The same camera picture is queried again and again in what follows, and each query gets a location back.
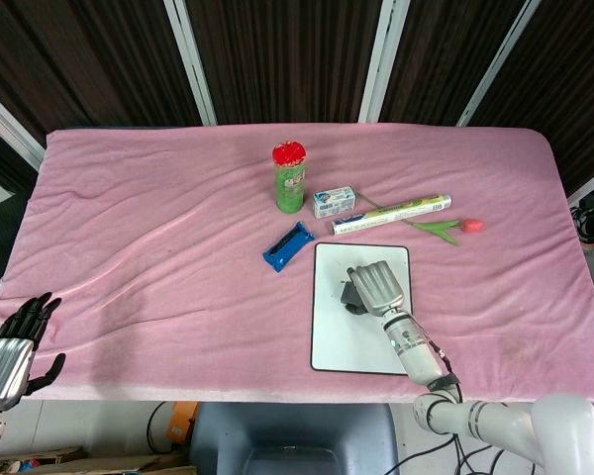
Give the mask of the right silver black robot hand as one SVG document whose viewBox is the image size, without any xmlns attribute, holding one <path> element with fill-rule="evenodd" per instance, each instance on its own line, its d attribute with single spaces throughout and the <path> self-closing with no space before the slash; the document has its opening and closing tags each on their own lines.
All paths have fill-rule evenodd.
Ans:
<svg viewBox="0 0 594 475">
<path fill-rule="evenodd" d="M 385 260 L 350 267 L 347 275 L 367 310 L 375 317 L 404 310 L 404 292 Z"/>
</svg>

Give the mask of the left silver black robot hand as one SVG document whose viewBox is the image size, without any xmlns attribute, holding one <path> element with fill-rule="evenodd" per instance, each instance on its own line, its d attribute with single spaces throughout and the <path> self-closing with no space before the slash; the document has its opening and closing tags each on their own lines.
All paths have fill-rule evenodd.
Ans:
<svg viewBox="0 0 594 475">
<path fill-rule="evenodd" d="M 60 304 L 46 292 L 26 301 L 0 327 L 0 413 L 52 384 L 63 369 L 66 355 L 60 353 L 44 375 L 30 376 L 50 317 Z"/>
</svg>

